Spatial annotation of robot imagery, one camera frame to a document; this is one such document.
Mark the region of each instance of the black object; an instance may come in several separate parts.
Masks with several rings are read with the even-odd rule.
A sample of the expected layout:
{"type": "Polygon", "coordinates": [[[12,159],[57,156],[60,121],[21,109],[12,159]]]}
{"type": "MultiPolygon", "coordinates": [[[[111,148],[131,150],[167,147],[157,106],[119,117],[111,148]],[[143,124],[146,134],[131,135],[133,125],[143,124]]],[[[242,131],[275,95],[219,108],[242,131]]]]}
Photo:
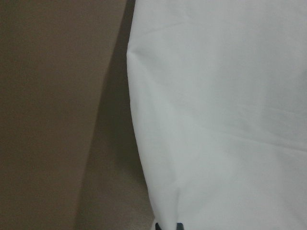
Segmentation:
{"type": "MultiPolygon", "coordinates": [[[[155,224],[155,230],[162,230],[158,223],[155,224]]],[[[177,223],[177,230],[184,230],[182,223],[177,223]]]]}

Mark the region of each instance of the white sheet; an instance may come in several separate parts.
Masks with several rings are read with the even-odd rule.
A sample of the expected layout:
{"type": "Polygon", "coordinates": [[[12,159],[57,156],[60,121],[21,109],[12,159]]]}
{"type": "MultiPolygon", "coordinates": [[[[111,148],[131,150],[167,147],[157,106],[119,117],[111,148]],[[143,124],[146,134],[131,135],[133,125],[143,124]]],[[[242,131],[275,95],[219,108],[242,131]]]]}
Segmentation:
{"type": "Polygon", "coordinates": [[[137,0],[127,59],[154,224],[307,230],[307,1],[137,0]]]}

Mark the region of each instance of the brown background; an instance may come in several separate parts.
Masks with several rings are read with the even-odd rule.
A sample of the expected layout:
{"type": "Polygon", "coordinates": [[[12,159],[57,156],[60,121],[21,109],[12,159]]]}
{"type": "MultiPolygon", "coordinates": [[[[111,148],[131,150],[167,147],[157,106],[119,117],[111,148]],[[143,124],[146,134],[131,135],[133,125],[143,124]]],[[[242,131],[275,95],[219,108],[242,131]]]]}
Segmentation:
{"type": "Polygon", "coordinates": [[[0,3],[0,229],[146,230],[132,0],[0,3]]]}

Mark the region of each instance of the white fabric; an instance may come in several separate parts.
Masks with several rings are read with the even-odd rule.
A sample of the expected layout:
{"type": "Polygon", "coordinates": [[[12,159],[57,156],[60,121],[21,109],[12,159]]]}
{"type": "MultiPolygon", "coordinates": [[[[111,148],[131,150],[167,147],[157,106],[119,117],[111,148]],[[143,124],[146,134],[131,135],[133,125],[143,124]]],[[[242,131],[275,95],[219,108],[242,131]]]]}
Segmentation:
{"type": "Polygon", "coordinates": [[[307,230],[307,1],[137,0],[127,59],[162,230],[307,230]]]}

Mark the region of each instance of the brown wall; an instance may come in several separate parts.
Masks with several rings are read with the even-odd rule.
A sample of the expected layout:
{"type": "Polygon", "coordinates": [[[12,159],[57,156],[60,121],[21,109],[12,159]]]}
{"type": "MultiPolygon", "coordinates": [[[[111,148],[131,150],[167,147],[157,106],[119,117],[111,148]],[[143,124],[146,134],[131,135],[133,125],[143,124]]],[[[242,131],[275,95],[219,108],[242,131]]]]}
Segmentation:
{"type": "MultiPolygon", "coordinates": [[[[111,125],[118,123],[111,118],[112,113],[118,112],[118,107],[112,106],[114,103],[124,104],[123,121],[130,122],[125,64],[121,65],[121,72],[112,73],[109,68],[111,59],[112,65],[116,65],[116,60],[125,63],[122,55],[129,29],[124,29],[121,36],[125,45],[117,44],[120,58],[112,57],[125,5],[126,0],[1,1],[0,229],[69,230],[76,213],[76,228],[85,229],[89,226],[85,223],[93,221],[95,226],[103,226],[97,221],[113,226],[108,219],[116,213],[109,211],[111,204],[104,203],[118,200],[112,195],[114,191],[122,198],[117,206],[133,202],[136,196],[122,191],[130,191],[129,186],[135,184],[140,184],[142,195],[142,203],[135,206],[143,205],[145,213],[151,214],[132,126],[122,123],[123,126],[106,127],[106,121],[111,125]],[[121,78],[109,85],[120,96],[105,96],[110,95],[102,93],[102,89],[110,88],[105,79],[117,74],[121,78]],[[111,100],[108,105],[104,105],[104,97],[111,100]],[[132,142],[124,148],[113,148],[112,145],[118,145],[117,139],[132,142]],[[126,148],[133,152],[128,163],[126,148]],[[117,150],[109,153],[108,149],[117,150]],[[97,161],[97,155],[109,157],[97,161]],[[119,180],[115,185],[112,176],[119,179],[120,174],[122,182],[119,180]],[[97,175],[100,177],[94,185],[91,178],[97,175]],[[129,175],[136,179],[125,184],[124,178],[129,175]],[[101,189],[90,195],[91,186],[101,189]],[[92,214],[98,215],[96,219],[84,214],[87,204],[92,202],[103,206],[91,207],[92,214]]],[[[129,20],[133,1],[128,1],[127,10],[129,20]]]]}

